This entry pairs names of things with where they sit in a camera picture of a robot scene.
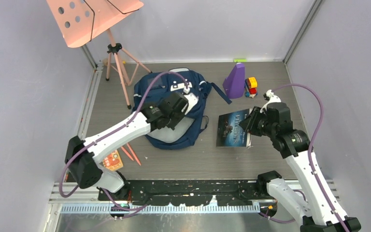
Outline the purple cover book bottom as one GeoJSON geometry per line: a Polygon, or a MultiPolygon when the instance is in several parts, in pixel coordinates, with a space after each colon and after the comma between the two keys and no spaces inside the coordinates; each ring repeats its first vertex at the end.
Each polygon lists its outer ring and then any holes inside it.
{"type": "Polygon", "coordinates": [[[252,108],[239,110],[218,117],[216,147],[250,147],[251,135],[239,123],[245,120],[252,108]]]}

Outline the navy blue backpack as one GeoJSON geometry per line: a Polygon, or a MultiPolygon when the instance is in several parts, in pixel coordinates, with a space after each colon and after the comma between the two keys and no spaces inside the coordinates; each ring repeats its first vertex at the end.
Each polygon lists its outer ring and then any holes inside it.
{"type": "Polygon", "coordinates": [[[174,129],[163,127],[146,135],[147,140],[154,147],[163,150],[178,150],[195,144],[198,136],[208,126],[208,124],[203,125],[203,119],[209,122],[209,118],[204,115],[204,110],[212,89],[215,89],[227,104],[232,103],[216,84],[206,81],[200,73],[188,68],[178,68],[170,70],[152,85],[144,105],[148,102],[161,103],[163,99],[170,96],[171,92],[183,93],[185,84],[183,79],[176,75],[177,73],[187,81],[188,87],[191,88],[190,93],[196,95],[198,101],[174,129]]]}

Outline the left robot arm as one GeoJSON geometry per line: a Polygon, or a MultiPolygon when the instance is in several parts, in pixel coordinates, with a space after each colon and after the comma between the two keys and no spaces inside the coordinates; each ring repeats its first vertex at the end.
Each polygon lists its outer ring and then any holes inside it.
{"type": "Polygon", "coordinates": [[[73,137],[65,169],[70,171],[79,188],[95,186],[108,190],[117,200],[125,199],[129,188],[123,177],[101,162],[138,137],[164,127],[173,130],[198,101],[195,94],[180,92],[173,92],[158,103],[141,100],[134,113],[111,128],[83,140],[73,137]]]}

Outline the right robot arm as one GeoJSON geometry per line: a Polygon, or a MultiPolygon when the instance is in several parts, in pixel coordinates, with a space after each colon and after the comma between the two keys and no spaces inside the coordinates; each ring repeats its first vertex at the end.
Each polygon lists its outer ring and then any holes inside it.
{"type": "Polygon", "coordinates": [[[361,224],[340,206],[315,159],[304,131],[293,128],[289,107],[273,102],[255,106],[239,123],[254,136],[267,136],[297,177],[303,196],[298,195],[276,171],[259,174],[257,194],[275,198],[291,214],[301,232],[358,232],[361,224]]]}

